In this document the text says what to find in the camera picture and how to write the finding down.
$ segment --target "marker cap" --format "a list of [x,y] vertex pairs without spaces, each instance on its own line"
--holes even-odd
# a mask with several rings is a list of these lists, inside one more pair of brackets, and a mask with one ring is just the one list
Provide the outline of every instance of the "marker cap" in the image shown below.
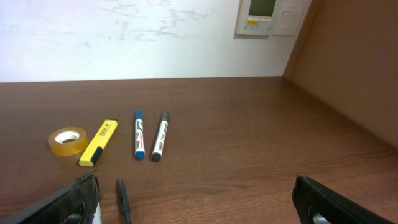
[[142,160],[145,157],[145,152],[144,151],[138,151],[136,152],[136,159]]
[[142,114],[142,110],[136,110],[136,119],[144,120],[144,115]]
[[160,153],[155,152],[152,154],[152,161],[159,162],[160,158],[162,158],[162,155],[160,155]]
[[162,121],[169,122],[169,117],[170,117],[170,113],[169,112],[164,112],[163,116],[162,116]]

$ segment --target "roll of tape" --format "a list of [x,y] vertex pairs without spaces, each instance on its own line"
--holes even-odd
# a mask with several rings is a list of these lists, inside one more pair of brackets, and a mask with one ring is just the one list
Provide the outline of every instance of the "roll of tape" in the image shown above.
[[86,149],[88,139],[81,128],[62,128],[49,137],[51,151],[59,156],[70,156]]

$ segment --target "pen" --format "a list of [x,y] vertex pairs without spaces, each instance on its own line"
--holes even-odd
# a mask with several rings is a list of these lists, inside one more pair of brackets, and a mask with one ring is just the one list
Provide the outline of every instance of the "pen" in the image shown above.
[[152,152],[152,161],[159,162],[162,158],[164,141],[166,139],[167,126],[169,125],[169,112],[164,112],[160,122],[159,132],[157,133],[154,151]]
[[135,155],[136,159],[142,160],[145,157],[145,149],[144,149],[144,123],[141,110],[136,110],[136,150]]
[[132,224],[130,220],[130,203],[129,198],[127,198],[126,187],[124,186],[123,180],[118,180],[118,192],[119,192],[119,206],[120,211],[122,211],[124,215],[124,219],[126,224]]

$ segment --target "white wall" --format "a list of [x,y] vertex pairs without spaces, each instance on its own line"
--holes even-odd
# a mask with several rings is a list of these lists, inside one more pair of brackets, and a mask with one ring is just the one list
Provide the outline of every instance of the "white wall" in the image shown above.
[[238,7],[239,0],[2,0],[0,82],[282,75],[296,36],[234,39]]

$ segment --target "blue marker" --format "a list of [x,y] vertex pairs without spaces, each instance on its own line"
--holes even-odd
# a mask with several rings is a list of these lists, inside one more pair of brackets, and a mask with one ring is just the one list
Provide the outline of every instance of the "blue marker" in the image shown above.
[[144,149],[144,116],[141,110],[136,110],[136,159],[141,160],[145,157]]

